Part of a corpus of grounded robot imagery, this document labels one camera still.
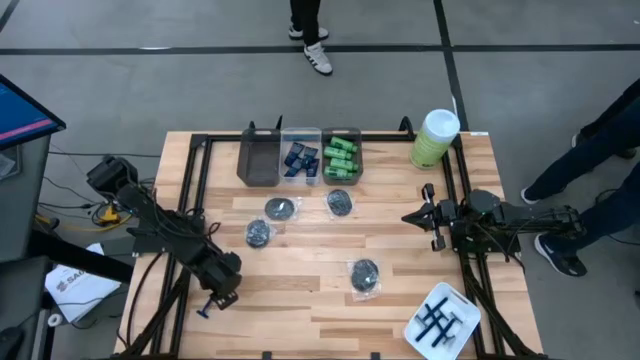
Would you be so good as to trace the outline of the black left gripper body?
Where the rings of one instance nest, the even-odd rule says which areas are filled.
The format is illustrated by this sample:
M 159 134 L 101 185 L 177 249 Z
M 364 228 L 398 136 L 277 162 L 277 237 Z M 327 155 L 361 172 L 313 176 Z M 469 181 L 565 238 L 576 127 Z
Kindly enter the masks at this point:
M 219 298 L 231 295 L 242 280 L 241 265 L 240 257 L 233 252 L 207 257 L 200 264 L 201 288 L 210 290 Z

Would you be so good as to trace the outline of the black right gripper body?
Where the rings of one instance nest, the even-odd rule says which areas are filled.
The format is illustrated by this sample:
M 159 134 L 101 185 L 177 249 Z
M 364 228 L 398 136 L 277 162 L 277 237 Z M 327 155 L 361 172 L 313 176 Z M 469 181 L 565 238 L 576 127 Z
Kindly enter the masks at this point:
M 450 226 L 456 218 L 456 204 L 451 200 L 441 200 L 435 203 L 435 188 L 432 183 L 427 183 L 422 188 L 425 200 L 426 214 L 423 216 L 427 230 L 433 234 L 431 248 L 433 251 L 441 251 L 446 248 L 444 236 L 441 234 L 441 226 Z

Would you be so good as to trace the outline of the black round pad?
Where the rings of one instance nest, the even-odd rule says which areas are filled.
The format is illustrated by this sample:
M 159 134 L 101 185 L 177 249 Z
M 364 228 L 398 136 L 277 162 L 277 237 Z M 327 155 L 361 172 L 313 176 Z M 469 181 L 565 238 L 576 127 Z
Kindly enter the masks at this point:
M 271 197 L 264 206 L 265 215 L 272 221 L 297 220 L 302 206 L 300 197 Z
M 264 248 L 275 235 L 276 230 L 269 222 L 262 218 L 257 218 L 246 226 L 245 241 L 251 248 Z
M 379 296 L 380 271 L 373 260 L 363 258 L 349 262 L 348 272 L 354 302 L 364 302 Z
M 332 189 L 324 194 L 324 203 L 331 219 L 345 218 L 355 212 L 355 201 L 349 191 Z

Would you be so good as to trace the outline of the green disinfecting wipes canister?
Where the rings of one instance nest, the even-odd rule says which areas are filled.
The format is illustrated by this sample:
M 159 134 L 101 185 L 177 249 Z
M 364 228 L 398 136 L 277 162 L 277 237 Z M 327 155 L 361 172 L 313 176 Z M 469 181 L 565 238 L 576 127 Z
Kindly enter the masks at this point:
M 460 121 L 450 110 L 429 112 L 416 135 L 409 159 L 418 168 L 437 164 L 460 131 Z

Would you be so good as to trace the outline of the smoky grey plastic bin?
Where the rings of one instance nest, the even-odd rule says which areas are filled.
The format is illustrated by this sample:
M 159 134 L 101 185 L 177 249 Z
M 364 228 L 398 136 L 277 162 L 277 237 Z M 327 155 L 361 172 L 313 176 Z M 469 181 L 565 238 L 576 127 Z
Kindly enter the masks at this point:
M 352 153 L 352 159 L 350 161 L 359 165 L 359 169 L 354 172 L 354 176 L 349 180 L 332 180 L 327 178 L 324 174 L 324 168 L 329 166 L 330 160 L 332 158 L 325 157 L 323 152 L 325 147 L 330 146 L 330 139 L 333 136 L 340 137 L 345 140 L 349 140 L 354 142 L 358 146 L 358 150 L 356 153 Z M 323 180 L 327 185 L 332 186 L 353 186 L 356 185 L 360 177 L 364 171 L 363 165 L 363 155 L 362 155 L 362 134 L 361 131 L 357 128 L 350 127 L 333 127 L 333 128 L 325 128 L 322 130 L 322 155 L 323 155 L 323 165 L 322 165 L 322 176 Z
M 246 186 L 279 184 L 280 141 L 278 129 L 248 128 L 242 132 L 237 175 Z

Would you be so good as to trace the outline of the white plastic tray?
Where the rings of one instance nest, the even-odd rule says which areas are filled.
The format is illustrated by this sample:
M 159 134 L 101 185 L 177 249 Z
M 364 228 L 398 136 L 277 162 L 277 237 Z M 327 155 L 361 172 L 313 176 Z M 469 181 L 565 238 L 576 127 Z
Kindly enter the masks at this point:
M 440 343 L 433 348 L 431 343 L 440 333 L 440 330 L 437 327 L 433 327 L 431 330 L 426 331 L 425 326 L 416 320 L 415 316 L 426 313 L 425 303 L 433 307 L 442 298 L 447 298 L 448 302 L 442 306 L 441 311 L 443 313 L 454 312 L 462 320 L 462 324 L 455 325 L 448 332 L 449 336 L 454 336 L 453 339 L 447 343 Z M 405 340 L 426 360 L 456 360 L 480 320 L 480 310 L 470 300 L 448 283 L 441 282 L 430 291 L 410 318 L 404 328 L 403 335 Z

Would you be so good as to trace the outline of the yellow connector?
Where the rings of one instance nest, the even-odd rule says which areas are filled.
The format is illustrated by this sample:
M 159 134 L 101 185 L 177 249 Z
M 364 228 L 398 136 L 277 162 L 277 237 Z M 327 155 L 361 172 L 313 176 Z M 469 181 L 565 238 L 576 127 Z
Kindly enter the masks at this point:
M 121 216 L 115 205 L 106 204 L 97 211 L 96 222 L 103 227 L 115 225 L 121 221 Z

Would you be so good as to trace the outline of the black stand beam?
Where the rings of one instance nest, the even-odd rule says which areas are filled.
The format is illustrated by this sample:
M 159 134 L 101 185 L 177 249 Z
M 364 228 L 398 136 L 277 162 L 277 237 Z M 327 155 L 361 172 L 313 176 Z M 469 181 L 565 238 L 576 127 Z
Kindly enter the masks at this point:
M 33 230 L 25 254 L 45 256 L 51 262 L 83 270 L 89 274 L 129 283 L 133 267 L 119 260 L 95 253 L 59 238 L 56 234 Z

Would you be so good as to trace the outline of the white printed paper bag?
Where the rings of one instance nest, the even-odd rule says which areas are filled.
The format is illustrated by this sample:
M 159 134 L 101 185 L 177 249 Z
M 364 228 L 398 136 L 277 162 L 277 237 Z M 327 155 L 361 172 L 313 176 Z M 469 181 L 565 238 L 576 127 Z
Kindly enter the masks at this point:
M 120 286 L 118 281 L 64 265 L 57 265 L 45 279 L 45 288 L 68 322 L 80 320 Z

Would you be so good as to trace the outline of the clear plastic bin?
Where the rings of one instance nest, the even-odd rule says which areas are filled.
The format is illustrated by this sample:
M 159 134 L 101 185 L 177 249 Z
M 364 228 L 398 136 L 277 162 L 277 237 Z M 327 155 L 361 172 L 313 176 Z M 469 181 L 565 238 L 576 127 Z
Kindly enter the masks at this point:
M 322 131 L 318 128 L 301 127 L 301 128 L 285 128 L 281 132 L 280 141 L 280 159 L 279 159 L 279 175 L 281 181 L 286 185 L 306 185 L 316 186 L 319 185 L 322 180 L 321 168 L 322 168 Z M 319 168 L 316 178 L 308 179 L 306 177 L 306 169 L 309 162 L 303 161 L 303 152 L 300 153 L 299 158 L 302 161 L 302 169 L 295 177 L 285 177 L 284 174 L 288 170 L 289 166 L 284 164 L 285 157 L 290 150 L 291 145 L 294 142 L 303 144 L 306 147 L 313 147 L 318 149 L 318 153 L 315 159 L 319 160 Z

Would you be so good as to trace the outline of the person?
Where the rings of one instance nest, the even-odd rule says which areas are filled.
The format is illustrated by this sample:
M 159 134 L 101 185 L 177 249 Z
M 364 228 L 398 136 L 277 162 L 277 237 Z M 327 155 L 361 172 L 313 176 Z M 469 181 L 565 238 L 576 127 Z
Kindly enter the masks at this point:
M 535 204 L 558 194 L 610 157 L 637 147 L 640 147 L 640 99 L 553 162 L 530 186 L 521 190 L 521 198 L 527 204 Z M 534 239 L 536 251 L 556 271 L 571 277 L 587 274 L 585 265 L 577 257 L 579 250 L 640 222 L 640 162 L 616 191 L 582 212 L 579 219 L 585 229 L 581 236 L 569 239 L 545 233 Z
M 598 118 L 582 127 L 580 131 L 571 138 L 571 147 L 575 148 L 581 142 L 595 136 L 599 130 L 603 129 L 611 120 L 617 117 L 637 99 L 640 99 L 640 78 L 627 87 Z
M 301 40 L 303 54 L 313 69 L 323 76 L 330 76 L 333 67 L 322 45 L 329 38 L 329 31 L 321 27 L 318 21 L 321 0 L 289 0 L 289 4 L 289 38 Z

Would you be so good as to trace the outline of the blue screen monitor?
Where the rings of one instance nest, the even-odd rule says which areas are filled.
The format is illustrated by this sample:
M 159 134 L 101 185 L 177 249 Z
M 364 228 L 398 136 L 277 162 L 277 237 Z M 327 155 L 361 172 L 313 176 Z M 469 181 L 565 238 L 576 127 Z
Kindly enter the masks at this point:
M 0 74 L 0 151 L 66 128 L 63 120 Z

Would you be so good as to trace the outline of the black aluminium table frame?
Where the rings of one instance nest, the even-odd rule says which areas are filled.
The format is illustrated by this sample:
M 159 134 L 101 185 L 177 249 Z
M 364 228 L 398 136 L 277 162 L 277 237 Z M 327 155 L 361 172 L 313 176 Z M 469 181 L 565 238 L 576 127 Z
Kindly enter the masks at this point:
M 435 252 L 431 235 L 402 217 L 422 203 L 432 183 L 438 198 L 465 189 L 502 193 L 490 137 L 464 132 L 441 165 L 421 170 L 408 154 L 409 131 L 367 131 L 364 172 L 351 187 L 355 212 L 331 219 L 325 185 L 286 185 L 276 195 L 302 199 L 298 219 L 281 223 L 264 249 L 244 240 L 248 222 L 263 210 L 267 188 L 248 187 L 237 175 L 237 131 L 167 134 L 156 188 L 169 209 L 200 205 L 219 222 L 214 242 L 242 260 L 238 301 L 196 313 L 208 299 L 196 280 L 170 309 L 146 351 L 179 359 L 414 359 L 404 327 L 429 291 L 446 282 L 463 286 L 458 255 Z M 354 302 L 348 263 L 371 259 L 379 267 L 378 297 Z

